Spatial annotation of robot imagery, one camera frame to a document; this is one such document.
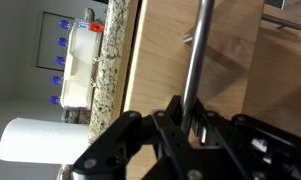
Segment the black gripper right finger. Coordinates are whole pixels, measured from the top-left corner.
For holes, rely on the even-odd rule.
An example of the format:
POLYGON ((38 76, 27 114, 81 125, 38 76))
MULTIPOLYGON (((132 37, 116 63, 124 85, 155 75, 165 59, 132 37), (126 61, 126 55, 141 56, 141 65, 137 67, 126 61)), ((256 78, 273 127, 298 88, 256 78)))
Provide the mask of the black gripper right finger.
POLYGON ((244 180, 301 180, 301 137, 245 114, 226 119, 196 101, 199 147, 224 155, 226 174, 244 180))

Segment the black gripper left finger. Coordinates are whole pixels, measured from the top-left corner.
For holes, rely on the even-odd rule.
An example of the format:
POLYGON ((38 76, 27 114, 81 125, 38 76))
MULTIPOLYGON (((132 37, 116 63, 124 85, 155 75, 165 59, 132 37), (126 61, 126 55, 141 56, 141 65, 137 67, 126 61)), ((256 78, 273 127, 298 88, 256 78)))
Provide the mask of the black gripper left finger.
POLYGON ((75 161, 74 180, 126 180, 129 162, 145 145, 153 147, 157 161, 142 180, 203 180, 198 151, 180 124, 178 96, 165 110, 148 116, 137 111, 123 113, 75 161))

